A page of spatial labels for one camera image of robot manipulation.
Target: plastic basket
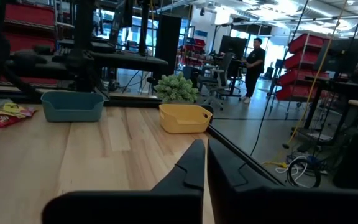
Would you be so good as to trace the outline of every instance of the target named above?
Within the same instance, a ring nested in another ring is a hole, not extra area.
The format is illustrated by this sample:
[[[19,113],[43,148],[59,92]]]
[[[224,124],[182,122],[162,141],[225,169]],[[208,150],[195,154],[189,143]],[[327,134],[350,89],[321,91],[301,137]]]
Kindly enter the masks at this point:
[[[203,133],[212,113],[198,105],[160,105],[160,124],[171,134]]]
[[[48,122],[95,122],[102,115],[103,96],[97,93],[52,91],[41,97]]]
[[[53,26],[55,16],[51,7],[29,6],[25,4],[6,4],[5,18]]]

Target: yellow cable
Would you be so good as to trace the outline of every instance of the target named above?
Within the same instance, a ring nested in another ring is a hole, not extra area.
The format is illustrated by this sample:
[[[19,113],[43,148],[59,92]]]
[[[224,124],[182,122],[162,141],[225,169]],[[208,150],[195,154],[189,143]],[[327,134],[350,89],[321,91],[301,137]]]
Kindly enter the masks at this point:
[[[337,28],[337,27],[339,26],[339,24],[340,24],[339,21],[341,20],[342,14],[343,14],[343,12],[345,11],[346,5],[347,5],[347,0],[345,0],[344,4],[343,4],[343,6],[342,6],[341,13],[339,14],[339,17],[338,17],[338,20],[337,20],[337,22],[336,22],[336,25],[335,25],[335,28],[334,28],[334,30],[333,30],[333,33],[332,33],[331,36],[329,37],[328,45],[327,45],[326,51],[324,52],[323,59],[322,59],[321,64],[320,64],[320,66],[319,66],[319,68],[318,68],[317,74],[316,74],[316,76],[314,77],[313,83],[311,84],[311,88],[310,88],[310,91],[309,91],[308,99],[307,99],[307,101],[306,101],[306,105],[309,104],[309,101],[310,101],[310,98],[311,98],[311,94],[312,94],[312,92],[313,92],[314,84],[316,84],[317,78],[318,78],[318,76],[320,75],[320,71],[321,71],[321,69],[322,69],[322,67],[323,67],[323,62],[324,62],[325,59],[326,59],[326,56],[327,56],[327,53],[328,53],[328,49],[329,49],[329,47],[331,46],[331,42],[332,42],[332,40],[333,40],[333,38],[334,38],[334,34],[335,34],[335,31],[336,31],[336,28]],[[306,107],[305,110],[304,110],[304,112],[303,112],[302,117],[301,117],[301,118],[299,119],[299,121],[297,122],[297,124],[296,124],[296,126],[295,126],[295,129],[294,129],[293,132],[292,132],[291,138],[290,138],[290,140],[288,140],[288,142],[287,142],[287,145],[289,145],[289,144],[291,143],[293,137],[295,136],[295,133],[296,133],[296,131],[298,130],[301,121],[302,121],[303,118],[305,117],[305,114],[306,114],[307,109],[308,109],[308,108]]]

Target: blue sign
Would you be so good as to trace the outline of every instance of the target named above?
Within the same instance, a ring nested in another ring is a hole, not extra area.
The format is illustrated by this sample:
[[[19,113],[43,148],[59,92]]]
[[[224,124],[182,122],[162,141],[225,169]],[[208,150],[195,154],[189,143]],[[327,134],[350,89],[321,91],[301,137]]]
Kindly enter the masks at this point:
[[[195,34],[199,35],[199,36],[202,36],[202,37],[207,37],[208,36],[207,32],[204,32],[204,31],[201,31],[201,30],[196,30]]]

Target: teal plastic basket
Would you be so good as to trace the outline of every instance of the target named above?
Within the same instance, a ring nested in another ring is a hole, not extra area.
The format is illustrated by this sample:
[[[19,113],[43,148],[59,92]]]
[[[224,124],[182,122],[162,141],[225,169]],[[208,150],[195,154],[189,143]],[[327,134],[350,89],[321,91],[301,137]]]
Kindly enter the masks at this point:
[[[95,122],[102,115],[104,98],[97,93],[51,91],[41,101],[48,122]]]

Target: workbench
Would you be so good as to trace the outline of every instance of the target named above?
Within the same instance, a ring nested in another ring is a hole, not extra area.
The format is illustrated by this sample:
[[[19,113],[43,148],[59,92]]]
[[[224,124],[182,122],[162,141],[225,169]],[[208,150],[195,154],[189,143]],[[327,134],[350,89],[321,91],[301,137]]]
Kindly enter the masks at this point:
[[[40,223],[45,204],[76,190],[150,190],[195,139],[168,134],[155,108],[104,108],[98,123],[32,118],[0,129],[0,223]],[[204,223],[213,223],[208,185]]]

